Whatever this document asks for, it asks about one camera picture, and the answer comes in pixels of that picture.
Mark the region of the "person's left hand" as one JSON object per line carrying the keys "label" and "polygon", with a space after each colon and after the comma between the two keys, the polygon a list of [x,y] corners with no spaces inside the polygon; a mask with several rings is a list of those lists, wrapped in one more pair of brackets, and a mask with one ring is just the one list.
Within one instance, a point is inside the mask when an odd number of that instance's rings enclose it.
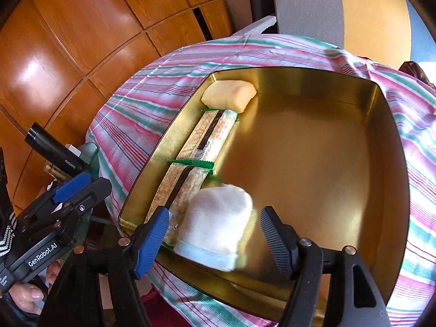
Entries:
{"label": "person's left hand", "polygon": [[[60,260],[51,263],[46,271],[46,281],[49,284],[49,289],[53,286],[58,274],[60,273],[61,264]],[[30,314],[41,314],[41,308],[35,302],[43,300],[44,294],[40,288],[31,283],[19,284],[16,283],[9,290],[10,296],[14,303],[23,312]]]}

